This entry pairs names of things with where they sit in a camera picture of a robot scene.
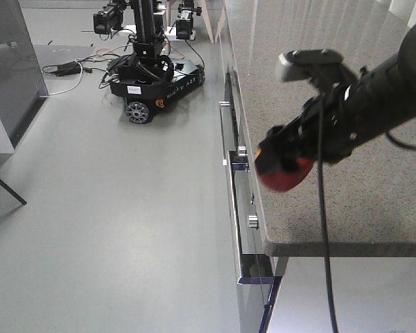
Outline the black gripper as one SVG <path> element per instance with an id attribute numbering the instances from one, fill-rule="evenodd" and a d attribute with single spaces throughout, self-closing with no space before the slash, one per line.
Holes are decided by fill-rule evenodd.
<path id="1" fill-rule="evenodd" d="M 359 145 L 359 130 L 345 109 L 352 86 L 338 85 L 309 99 L 302 113 L 285 126 L 273 126 L 259 143 L 257 173 L 308 173 L 320 157 L 335 164 Z"/>

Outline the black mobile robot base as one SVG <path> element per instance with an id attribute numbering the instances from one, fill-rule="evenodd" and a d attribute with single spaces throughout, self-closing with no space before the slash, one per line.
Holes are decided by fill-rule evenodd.
<path id="1" fill-rule="evenodd" d="M 173 101 L 205 82 L 205 69 L 191 60 L 161 55 L 155 64 L 143 64 L 135 56 L 125 57 L 108 70 L 110 90 L 123 98 L 128 121 L 145 124 Z"/>

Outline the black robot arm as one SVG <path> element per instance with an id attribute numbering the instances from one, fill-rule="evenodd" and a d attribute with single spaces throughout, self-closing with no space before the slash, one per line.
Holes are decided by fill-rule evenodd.
<path id="1" fill-rule="evenodd" d="M 283 82 L 308 80 L 318 95 L 289 124 L 270 129 L 259 145 L 257 172 L 298 171 L 302 158 L 335 164 L 416 117 L 416 24 L 396 54 L 360 76 L 332 49 L 282 53 L 277 71 Z"/>

